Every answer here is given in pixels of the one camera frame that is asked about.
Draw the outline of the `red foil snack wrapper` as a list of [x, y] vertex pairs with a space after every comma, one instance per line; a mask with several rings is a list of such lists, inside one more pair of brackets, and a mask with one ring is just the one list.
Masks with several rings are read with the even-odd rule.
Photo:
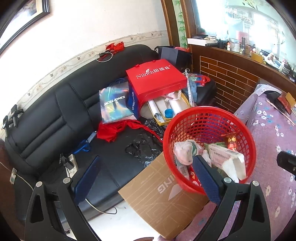
[[221, 137], [223, 138], [228, 149], [237, 152], [237, 148], [238, 148], [237, 132], [225, 133], [225, 134], [222, 134]]

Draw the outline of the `white medicine box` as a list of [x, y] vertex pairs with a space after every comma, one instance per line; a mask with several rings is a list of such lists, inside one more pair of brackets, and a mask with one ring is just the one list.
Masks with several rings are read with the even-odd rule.
[[243, 154], [216, 144], [209, 144], [207, 148], [212, 164], [234, 182], [238, 183], [247, 177]]

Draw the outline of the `red white carton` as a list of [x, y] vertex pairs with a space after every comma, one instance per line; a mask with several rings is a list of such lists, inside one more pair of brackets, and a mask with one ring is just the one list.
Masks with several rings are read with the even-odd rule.
[[177, 166], [179, 172], [182, 173], [182, 175], [186, 179], [190, 180], [196, 186], [201, 187], [200, 181], [197, 178], [197, 175], [195, 174], [192, 166], [186, 166], [184, 164], [181, 164], [179, 161], [176, 161], [176, 166]]

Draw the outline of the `red plastic basket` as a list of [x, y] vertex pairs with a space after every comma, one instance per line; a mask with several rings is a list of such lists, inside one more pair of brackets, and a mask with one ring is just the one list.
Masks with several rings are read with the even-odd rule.
[[164, 133], [163, 153], [175, 180], [185, 191], [205, 194], [199, 184], [185, 178], [177, 169], [173, 154], [175, 143], [191, 139], [204, 146], [222, 142], [222, 136], [228, 133], [236, 133], [237, 150], [244, 155], [246, 178], [240, 183], [246, 183], [255, 167], [256, 147], [250, 131], [236, 116], [224, 109], [198, 106], [182, 111], [170, 121]]

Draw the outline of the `white plastic bag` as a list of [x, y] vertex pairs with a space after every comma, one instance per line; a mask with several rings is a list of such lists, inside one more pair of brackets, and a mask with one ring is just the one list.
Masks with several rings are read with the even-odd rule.
[[177, 158], [178, 162], [185, 166], [192, 164], [193, 159], [197, 155], [203, 153], [204, 148], [197, 144], [194, 140], [186, 140], [183, 142], [176, 142], [174, 144], [173, 153]]

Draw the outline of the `purple floral tablecloth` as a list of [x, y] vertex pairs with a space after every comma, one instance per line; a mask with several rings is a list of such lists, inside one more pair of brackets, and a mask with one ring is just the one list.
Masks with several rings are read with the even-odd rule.
[[289, 222], [295, 224], [295, 175], [279, 167], [281, 151], [295, 155], [295, 116], [286, 119], [267, 102], [268, 91], [280, 92], [269, 84], [259, 84], [254, 93], [234, 113], [252, 134], [256, 163], [248, 181], [256, 180], [265, 196], [271, 228], [276, 240]]

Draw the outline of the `wooden chopstick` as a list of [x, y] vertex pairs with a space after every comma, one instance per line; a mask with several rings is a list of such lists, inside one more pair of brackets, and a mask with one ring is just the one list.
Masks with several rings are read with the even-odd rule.
[[292, 119], [287, 116], [286, 114], [284, 114], [283, 112], [281, 112], [271, 101], [269, 101], [268, 99], [266, 99], [266, 102], [269, 103], [273, 108], [275, 108], [280, 114], [282, 114], [287, 120], [290, 121], [290, 123], [295, 126], [295, 123], [292, 121]]

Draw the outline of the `blue scissors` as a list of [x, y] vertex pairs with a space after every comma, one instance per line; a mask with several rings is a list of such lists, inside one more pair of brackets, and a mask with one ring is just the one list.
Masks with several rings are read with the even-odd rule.
[[79, 152], [89, 152], [91, 150], [90, 143], [97, 136], [97, 132], [93, 132], [86, 140], [83, 140], [72, 152], [72, 154], [78, 154]]

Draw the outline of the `black leather sofa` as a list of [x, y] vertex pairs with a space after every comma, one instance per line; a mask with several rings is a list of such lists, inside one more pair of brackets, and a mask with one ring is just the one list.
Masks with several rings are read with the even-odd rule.
[[[99, 91], [126, 81], [126, 70], [137, 64], [157, 60], [158, 53], [146, 45], [133, 45], [116, 54], [106, 63], [92, 61], [74, 71], [50, 88], [9, 129], [5, 148], [10, 164], [17, 169], [15, 180], [16, 216], [25, 222], [32, 188], [41, 181], [57, 184], [66, 177], [60, 156], [69, 156], [74, 149], [98, 129], [101, 122]], [[79, 208], [87, 219], [107, 211], [121, 202], [118, 191], [144, 166], [125, 148], [140, 129], [127, 127], [114, 142], [95, 138], [89, 152], [75, 158], [85, 168], [96, 156], [101, 169]]]

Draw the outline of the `brown wooden counter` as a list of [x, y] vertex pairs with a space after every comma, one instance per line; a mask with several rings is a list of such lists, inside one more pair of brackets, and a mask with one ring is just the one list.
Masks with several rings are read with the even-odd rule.
[[206, 47], [200, 40], [187, 40], [192, 52], [193, 71], [215, 81], [215, 106], [234, 113], [254, 92], [260, 80], [295, 97], [295, 83], [273, 68], [239, 53]]

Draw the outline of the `red cloth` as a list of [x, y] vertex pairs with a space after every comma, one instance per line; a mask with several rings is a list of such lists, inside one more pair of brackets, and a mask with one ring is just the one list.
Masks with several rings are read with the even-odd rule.
[[147, 126], [140, 123], [138, 120], [121, 120], [114, 123], [100, 123], [96, 136], [98, 139], [105, 140], [107, 142], [114, 142], [118, 135], [122, 133], [127, 127], [132, 130], [143, 129], [148, 133], [156, 137], [158, 141], [163, 143], [161, 137]]

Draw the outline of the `black plastic bag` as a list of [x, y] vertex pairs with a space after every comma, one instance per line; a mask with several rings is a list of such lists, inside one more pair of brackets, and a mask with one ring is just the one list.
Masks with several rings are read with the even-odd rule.
[[162, 151], [165, 128], [159, 126], [154, 119], [147, 119], [144, 126], [156, 133], [156, 136], [143, 128], [135, 139], [125, 148], [125, 152], [147, 167]]

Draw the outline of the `holographic shopping bag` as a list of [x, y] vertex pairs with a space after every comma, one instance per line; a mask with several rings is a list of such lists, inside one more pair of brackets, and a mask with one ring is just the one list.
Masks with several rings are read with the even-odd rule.
[[129, 86], [127, 82], [117, 83], [99, 91], [99, 103], [103, 124], [123, 120], [136, 120], [127, 107]]

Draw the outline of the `dark navy shopping bag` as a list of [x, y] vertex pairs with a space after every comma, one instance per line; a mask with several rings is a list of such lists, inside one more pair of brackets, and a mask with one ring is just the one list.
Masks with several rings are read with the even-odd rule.
[[180, 72], [190, 69], [192, 64], [192, 54], [188, 50], [175, 46], [156, 46], [154, 48], [160, 59], [166, 59]]

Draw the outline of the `red gift bag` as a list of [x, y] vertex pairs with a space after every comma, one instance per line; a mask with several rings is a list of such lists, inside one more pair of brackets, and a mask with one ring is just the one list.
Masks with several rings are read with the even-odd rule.
[[140, 104], [187, 85], [187, 78], [165, 59], [136, 65], [126, 74]]

